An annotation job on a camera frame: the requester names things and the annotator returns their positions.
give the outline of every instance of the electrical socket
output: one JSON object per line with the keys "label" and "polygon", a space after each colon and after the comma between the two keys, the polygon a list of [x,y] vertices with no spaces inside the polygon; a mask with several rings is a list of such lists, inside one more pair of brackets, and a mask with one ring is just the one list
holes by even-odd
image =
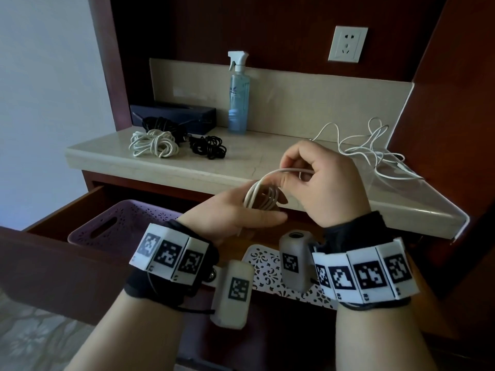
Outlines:
{"label": "electrical socket", "polygon": [[328,61],[358,62],[368,27],[336,26]]}

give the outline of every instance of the purple plastic basket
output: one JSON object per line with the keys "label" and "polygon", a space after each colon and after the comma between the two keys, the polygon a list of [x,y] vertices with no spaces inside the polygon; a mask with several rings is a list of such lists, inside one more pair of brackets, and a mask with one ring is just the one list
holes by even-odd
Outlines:
{"label": "purple plastic basket", "polygon": [[180,215],[137,200],[123,200],[74,230],[67,240],[126,255],[135,251],[150,223],[162,225]]}

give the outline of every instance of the left hand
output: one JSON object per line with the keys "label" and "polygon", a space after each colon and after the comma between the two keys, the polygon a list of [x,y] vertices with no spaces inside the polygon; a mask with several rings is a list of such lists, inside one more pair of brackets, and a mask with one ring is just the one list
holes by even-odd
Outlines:
{"label": "left hand", "polygon": [[[215,195],[184,213],[177,221],[215,244],[236,235],[242,228],[256,229],[284,223],[287,220],[285,212],[262,211],[243,206],[244,197],[254,182]],[[258,197],[264,195],[263,189],[260,192]],[[279,202],[287,203],[284,195],[279,196]]]}

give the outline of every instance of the backsplash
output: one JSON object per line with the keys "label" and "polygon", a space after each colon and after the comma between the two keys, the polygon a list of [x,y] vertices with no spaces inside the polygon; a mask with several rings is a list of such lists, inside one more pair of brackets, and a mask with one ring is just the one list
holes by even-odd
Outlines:
{"label": "backsplash", "polygon": [[[151,59],[150,67],[157,101],[216,107],[218,124],[228,125],[228,65]],[[327,122],[335,122],[345,138],[369,134],[368,119],[378,116],[390,125],[378,147],[386,146],[412,88],[390,80],[249,67],[245,72],[251,77],[248,130],[312,138]],[[326,128],[320,139],[337,141],[335,128]]]}

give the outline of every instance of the hand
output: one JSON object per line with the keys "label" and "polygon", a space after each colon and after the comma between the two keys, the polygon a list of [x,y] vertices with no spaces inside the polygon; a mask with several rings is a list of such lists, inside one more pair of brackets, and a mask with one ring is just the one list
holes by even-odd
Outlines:
{"label": "hand", "polygon": [[[242,228],[256,229],[284,223],[287,220],[285,212],[244,208],[244,197],[254,182],[215,195],[184,213],[177,221],[215,244],[236,235]],[[265,193],[263,189],[260,192],[258,198],[261,200]],[[285,204],[287,199],[279,196],[279,202]]]}
{"label": "hand", "polygon": [[354,162],[322,145],[301,141],[283,155],[280,168],[309,168],[308,181],[298,173],[274,173],[263,182],[291,193],[321,227],[347,223],[371,212],[361,177]]}

